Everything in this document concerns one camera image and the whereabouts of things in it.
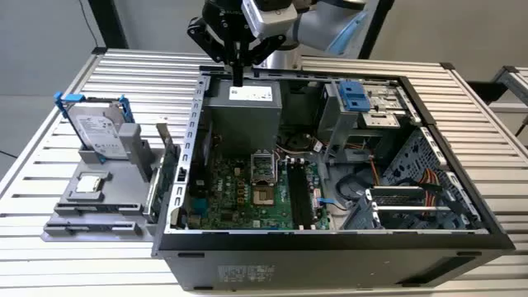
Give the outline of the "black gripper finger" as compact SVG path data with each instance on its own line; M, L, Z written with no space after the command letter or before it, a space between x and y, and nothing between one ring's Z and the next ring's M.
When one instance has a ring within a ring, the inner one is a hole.
M259 64L285 42L283 35L266 37L251 49L249 38L239 41L237 51L237 87L242 86L243 67Z
M189 21L186 34L190 39L209 55L214 62L222 62L230 67L231 86L237 86L237 49L229 32L230 27L225 19L219 19L219 23L211 26L211 29L219 30L219 39L222 44L214 39L206 29L206 22L202 17L194 17Z

